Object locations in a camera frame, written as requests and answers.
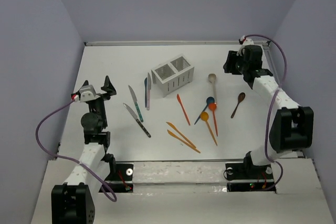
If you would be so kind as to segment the dark brown wooden spoon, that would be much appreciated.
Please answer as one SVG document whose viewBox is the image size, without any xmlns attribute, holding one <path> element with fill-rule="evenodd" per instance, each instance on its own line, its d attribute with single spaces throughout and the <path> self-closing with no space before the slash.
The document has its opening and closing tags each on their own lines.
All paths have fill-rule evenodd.
<svg viewBox="0 0 336 224">
<path fill-rule="evenodd" d="M 238 109 L 239 104 L 240 104 L 241 102 L 243 102 L 243 100 L 245 99 L 245 97 L 246 97 L 246 94 L 245 94 L 244 92 L 241 92 L 241 93 L 238 95 L 238 97 L 237 97 L 237 104 L 236 104 L 236 106 L 235 106 L 235 108 L 234 108 L 234 110 L 233 110 L 233 112 L 232 112 L 232 114 L 231 114 L 231 116 L 230 116 L 231 119 L 234 118 L 234 116 L 235 116 L 235 114 L 236 114 L 236 111 L 237 111 L 237 109 Z"/>
</svg>

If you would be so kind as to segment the beige long spoon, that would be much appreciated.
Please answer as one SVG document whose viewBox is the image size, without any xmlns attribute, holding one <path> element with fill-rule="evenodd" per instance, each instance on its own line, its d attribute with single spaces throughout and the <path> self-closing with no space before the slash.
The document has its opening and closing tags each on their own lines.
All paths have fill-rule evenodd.
<svg viewBox="0 0 336 224">
<path fill-rule="evenodd" d="M 214 73 L 210 73 L 208 75 L 208 81 L 211 83 L 212 85 L 212 89 L 213 89 L 213 94 L 214 94 L 214 99 L 215 99 L 215 104 L 217 103 L 217 92 L 216 92 L 216 74 Z"/>
</svg>

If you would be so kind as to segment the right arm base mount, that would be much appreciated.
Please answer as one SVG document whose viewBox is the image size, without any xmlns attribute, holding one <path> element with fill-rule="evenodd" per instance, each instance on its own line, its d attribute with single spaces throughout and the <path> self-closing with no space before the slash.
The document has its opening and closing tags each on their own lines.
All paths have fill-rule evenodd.
<svg viewBox="0 0 336 224">
<path fill-rule="evenodd" d="M 227 163 L 223 172 L 228 192 L 276 191 L 270 165 L 246 169 L 243 163 Z"/>
</svg>

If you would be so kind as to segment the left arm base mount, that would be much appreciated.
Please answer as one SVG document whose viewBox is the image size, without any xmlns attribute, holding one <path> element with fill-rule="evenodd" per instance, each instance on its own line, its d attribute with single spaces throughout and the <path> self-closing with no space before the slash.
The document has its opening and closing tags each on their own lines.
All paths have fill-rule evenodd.
<svg viewBox="0 0 336 224">
<path fill-rule="evenodd" d="M 131 164 L 117 164 L 115 171 L 110 171 L 110 167 L 105 162 L 90 168 L 96 175 L 103 179 L 103 175 L 108 173 L 105 178 L 107 185 L 115 193 L 131 193 L 133 192 L 133 165 Z M 88 178 L 84 183 L 78 186 L 77 194 L 90 193 L 91 196 L 95 196 L 97 193 L 102 193 L 104 190 L 109 193 L 109 190 L 105 185 L 102 185 L 94 176 L 88 173 Z"/>
</svg>

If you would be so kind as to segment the blue plastic knife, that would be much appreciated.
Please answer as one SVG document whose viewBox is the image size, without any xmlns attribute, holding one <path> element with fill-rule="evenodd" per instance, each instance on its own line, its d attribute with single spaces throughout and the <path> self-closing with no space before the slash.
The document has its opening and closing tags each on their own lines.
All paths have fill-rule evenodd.
<svg viewBox="0 0 336 224">
<path fill-rule="evenodd" d="M 144 104 L 145 104 L 145 108 L 147 108 L 147 84 L 148 84 L 148 79 L 146 77 L 144 79 Z"/>
</svg>

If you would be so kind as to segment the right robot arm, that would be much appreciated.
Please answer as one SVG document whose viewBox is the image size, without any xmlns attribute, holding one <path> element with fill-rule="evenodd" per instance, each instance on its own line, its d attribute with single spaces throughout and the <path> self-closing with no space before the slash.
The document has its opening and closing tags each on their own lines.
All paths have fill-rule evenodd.
<svg viewBox="0 0 336 224">
<path fill-rule="evenodd" d="M 242 75 L 249 87 L 258 93 L 269 107 L 267 114 L 267 142 L 244 157 L 241 171 L 253 178 L 261 167 L 294 151 L 312 144 L 314 112 L 309 106 L 300 106 L 279 87 L 274 75 L 262 68 L 263 51 L 260 46 L 242 46 L 229 51 L 223 65 L 225 73 Z"/>
</svg>

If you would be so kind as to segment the orange-red plastic spoon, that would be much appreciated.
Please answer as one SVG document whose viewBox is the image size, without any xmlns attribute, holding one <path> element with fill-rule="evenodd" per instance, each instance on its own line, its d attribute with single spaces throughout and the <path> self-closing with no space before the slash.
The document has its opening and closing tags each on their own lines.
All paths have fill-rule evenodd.
<svg viewBox="0 0 336 224">
<path fill-rule="evenodd" d="M 215 132 L 216 132 L 216 136 L 218 136 L 218 128 L 217 128 L 217 121 L 216 121 L 216 115 L 215 115 L 215 111 L 217 109 L 217 105 L 216 103 L 210 103 L 208 105 L 208 108 L 211 110 L 212 115 L 213 115 L 213 121 L 214 121 L 214 126 L 215 126 Z"/>
</svg>

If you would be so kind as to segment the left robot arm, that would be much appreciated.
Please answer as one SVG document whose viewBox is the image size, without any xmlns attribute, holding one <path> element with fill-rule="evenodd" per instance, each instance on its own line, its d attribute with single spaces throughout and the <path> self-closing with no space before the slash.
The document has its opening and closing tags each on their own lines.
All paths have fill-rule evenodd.
<svg viewBox="0 0 336 224">
<path fill-rule="evenodd" d="M 109 154 L 110 132 L 104 103 L 116 95 L 109 77 L 105 77 L 97 93 L 88 81 L 72 95 L 73 100 L 84 102 L 89 111 L 81 117 L 84 147 L 71 174 L 61 185 L 51 191 L 52 223 L 93 223 L 95 218 L 94 196 L 108 192 L 105 179 L 116 174 L 116 160 Z"/>
</svg>

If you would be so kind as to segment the blue plastic spoon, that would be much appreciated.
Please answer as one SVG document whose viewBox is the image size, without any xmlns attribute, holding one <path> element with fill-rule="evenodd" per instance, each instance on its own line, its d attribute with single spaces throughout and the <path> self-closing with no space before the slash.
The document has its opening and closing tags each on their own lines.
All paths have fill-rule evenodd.
<svg viewBox="0 0 336 224">
<path fill-rule="evenodd" d="M 208 108 L 208 105 L 211 104 L 211 103 L 214 103 L 214 102 L 215 102 L 214 97 L 208 97 L 208 98 L 206 99 L 206 106 L 205 106 L 205 108 L 201 111 L 201 113 L 202 113 L 202 112 L 205 112 L 205 110 Z M 201 118 L 201 115 L 199 114 L 199 116 L 198 116 L 198 118 L 196 119 L 194 125 L 199 121 L 200 118 Z"/>
</svg>

